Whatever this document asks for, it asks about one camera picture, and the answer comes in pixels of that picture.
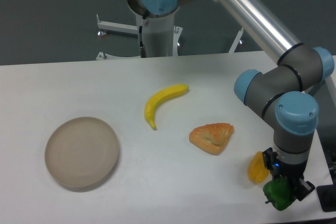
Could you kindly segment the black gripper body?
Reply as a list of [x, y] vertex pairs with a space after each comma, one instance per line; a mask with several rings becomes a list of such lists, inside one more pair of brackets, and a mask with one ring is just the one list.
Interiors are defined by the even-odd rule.
[[287, 180], [289, 190], [294, 199], [304, 200], [315, 186], [304, 179], [310, 149], [302, 153], [288, 153], [278, 147], [270, 147], [263, 151], [264, 166], [273, 179], [283, 177]]

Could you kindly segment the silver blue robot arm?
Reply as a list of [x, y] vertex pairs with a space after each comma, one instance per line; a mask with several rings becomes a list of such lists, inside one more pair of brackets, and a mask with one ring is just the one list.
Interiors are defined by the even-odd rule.
[[[173, 27], [162, 18], [193, 0], [128, 0], [138, 15], [137, 36], [140, 56], [173, 54]], [[213, 0], [220, 3], [276, 63], [261, 73], [243, 72], [234, 92], [274, 130], [274, 146], [263, 152], [265, 168], [272, 181], [263, 190], [269, 202], [279, 196], [288, 201], [303, 200], [314, 190], [304, 179], [319, 107], [306, 93], [334, 71], [333, 56], [324, 48], [308, 48], [259, 0]]]

